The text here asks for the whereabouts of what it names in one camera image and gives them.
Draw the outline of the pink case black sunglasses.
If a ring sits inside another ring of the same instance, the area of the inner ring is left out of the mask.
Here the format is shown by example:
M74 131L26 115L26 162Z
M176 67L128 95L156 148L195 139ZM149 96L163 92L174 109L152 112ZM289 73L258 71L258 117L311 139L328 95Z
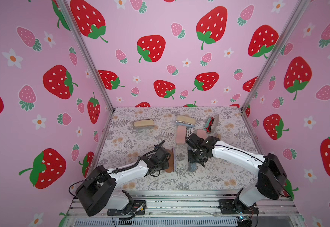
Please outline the pink case black sunglasses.
M201 130L201 129L197 130L196 134L197 134L197 136L199 138L201 138L203 140L206 140L208 138L208 136L209 136L209 134L207 133L207 131Z

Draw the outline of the purple case brown lining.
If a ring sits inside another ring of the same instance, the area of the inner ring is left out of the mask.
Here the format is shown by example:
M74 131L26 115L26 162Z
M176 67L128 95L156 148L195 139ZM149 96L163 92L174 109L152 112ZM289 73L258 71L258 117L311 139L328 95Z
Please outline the purple case brown lining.
M168 159L169 168L165 170L166 173L173 173L176 171L176 152L175 148L166 148L166 151L170 154Z

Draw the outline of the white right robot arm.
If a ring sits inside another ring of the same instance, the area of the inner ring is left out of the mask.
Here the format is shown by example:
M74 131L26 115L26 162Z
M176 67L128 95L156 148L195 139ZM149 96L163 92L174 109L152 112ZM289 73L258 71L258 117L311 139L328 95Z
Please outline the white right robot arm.
M265 198L280 198L287 174L276 155L254 154L229 145L217 137L202 139L195 133L186 139L186 143L190 164L205 166L210 158L218 158L238 165L257 177L255 182L237 193L232 202L235 211L242 212Z

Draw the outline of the green case purple glasses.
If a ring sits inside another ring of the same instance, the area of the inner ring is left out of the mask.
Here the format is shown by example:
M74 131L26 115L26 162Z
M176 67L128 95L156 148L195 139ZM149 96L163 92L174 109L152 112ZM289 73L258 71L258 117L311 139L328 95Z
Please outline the green case purple glasses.
M195 172L197 170L197 160L194 159L192 152L188 152L188 169L190 172Z

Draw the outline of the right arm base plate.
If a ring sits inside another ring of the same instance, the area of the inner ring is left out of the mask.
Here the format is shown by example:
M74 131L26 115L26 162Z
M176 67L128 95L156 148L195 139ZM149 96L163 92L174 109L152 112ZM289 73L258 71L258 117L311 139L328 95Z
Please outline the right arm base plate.
M222 199L219 200L218 209L221 210L222 214L229 214L229 215L255 215L259 214L259 209L256 203L252 206L247 207L241 202L231 199Z

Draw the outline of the pink glasses case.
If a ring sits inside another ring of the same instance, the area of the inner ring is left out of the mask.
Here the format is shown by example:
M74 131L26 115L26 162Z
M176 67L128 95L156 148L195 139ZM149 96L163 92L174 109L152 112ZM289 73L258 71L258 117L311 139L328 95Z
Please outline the pink glasses case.
M175 142L177 145L184 145L186 141L186 126L178 125Z

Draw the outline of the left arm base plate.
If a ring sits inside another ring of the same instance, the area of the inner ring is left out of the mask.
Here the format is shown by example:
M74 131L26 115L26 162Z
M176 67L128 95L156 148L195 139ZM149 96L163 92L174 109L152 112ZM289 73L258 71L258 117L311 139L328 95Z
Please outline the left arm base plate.
M142 216L146 211L145 200L130 201L122 210L108 209L107 216Z

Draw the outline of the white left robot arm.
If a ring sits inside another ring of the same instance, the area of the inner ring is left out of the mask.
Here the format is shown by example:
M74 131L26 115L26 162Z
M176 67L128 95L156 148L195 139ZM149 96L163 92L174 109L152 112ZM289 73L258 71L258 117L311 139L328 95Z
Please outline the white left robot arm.
M161 171L170 168L171 157L167 149L156 145L154 150L139 156L132 164L110 169L97 166L82 181L75 195L89 217L104 209L108 215L133 216L135 209L144 207L145 203L135 202L127 191L120 191L118 186L137 178L158 177Z

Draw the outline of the newspaper print glasses case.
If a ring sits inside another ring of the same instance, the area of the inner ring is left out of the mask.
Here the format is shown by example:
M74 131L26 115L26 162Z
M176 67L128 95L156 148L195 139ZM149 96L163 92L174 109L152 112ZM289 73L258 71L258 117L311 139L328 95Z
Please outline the newspaper print glasses case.
M187 127L186 128L186 139L188 139L194 133L194 128Z

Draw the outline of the grey case teal lining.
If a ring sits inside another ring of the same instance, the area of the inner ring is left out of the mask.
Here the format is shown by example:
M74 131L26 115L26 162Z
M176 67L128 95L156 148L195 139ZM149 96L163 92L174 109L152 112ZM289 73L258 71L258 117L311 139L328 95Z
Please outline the grey case teal lining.
M218 114L209 117L206 124L205 124L204 130L207 133L214 133L217 126L218 126L218 124L219 124L219 119L220 118L219 118Z

